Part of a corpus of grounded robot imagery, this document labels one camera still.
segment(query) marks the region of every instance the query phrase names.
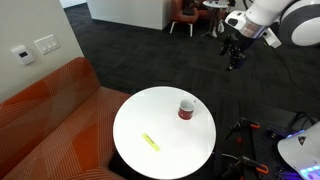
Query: white robotic arm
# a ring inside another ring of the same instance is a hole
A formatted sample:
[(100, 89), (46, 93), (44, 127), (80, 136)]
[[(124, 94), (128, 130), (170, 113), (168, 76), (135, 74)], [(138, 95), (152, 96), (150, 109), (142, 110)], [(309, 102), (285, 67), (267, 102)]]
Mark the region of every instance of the white robotic arm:
[(284, 44), (320, 44), (320, 0), (255, 0), (247, 11), (233, 11), (225, 20), (238, 30), (226, 38), (220, 53), (230, 54), (227, 70), (240, 68), (246, 59), (244, 50), (262, 35), (275, 48), (281, 44), (269, 29), (276, 20), (280, 20), (278, 38)]

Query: floor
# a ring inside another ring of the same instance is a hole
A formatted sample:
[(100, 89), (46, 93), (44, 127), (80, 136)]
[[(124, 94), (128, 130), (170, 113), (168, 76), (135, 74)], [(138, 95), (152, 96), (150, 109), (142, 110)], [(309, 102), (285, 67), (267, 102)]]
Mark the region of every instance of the floor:
[(92, 20), (86, 4), (65, 10), (84, 56), (105, 87), (134, 94), (153, 86), (184, 89), (202, 100), (215, 116), (217, 147), (233, 152), (223, 137), (239, 116), (239, 103), (252, 102), (320, 117), (320, 47), (277, 49), (257, 40), (245, 51), (239, 70), (225, 71), (219, 37), (200, 37), (209, 22), (200, 20), (189, 37), (187, 25), (162, 31)]

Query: red cup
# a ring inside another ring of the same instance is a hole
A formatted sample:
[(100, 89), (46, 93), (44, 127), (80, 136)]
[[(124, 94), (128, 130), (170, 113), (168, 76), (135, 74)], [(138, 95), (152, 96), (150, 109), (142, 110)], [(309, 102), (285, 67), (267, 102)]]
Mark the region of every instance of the red cup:
[(180, 108), (178, 111), (178, 115), (181, 119), (189, 120), (192, 118), (193, 111), (194, 111), (194, 103), (189, 100), (182, 100), (180, 103)]

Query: orange couch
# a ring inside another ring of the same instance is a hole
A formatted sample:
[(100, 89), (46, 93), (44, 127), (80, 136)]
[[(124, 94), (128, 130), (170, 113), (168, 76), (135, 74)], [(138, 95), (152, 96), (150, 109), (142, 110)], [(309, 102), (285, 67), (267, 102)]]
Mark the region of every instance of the orange couch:
[(113, 121), (130, 95), (76, 58), (0, 104), (0, 179), (123, 179), (108, 170)]

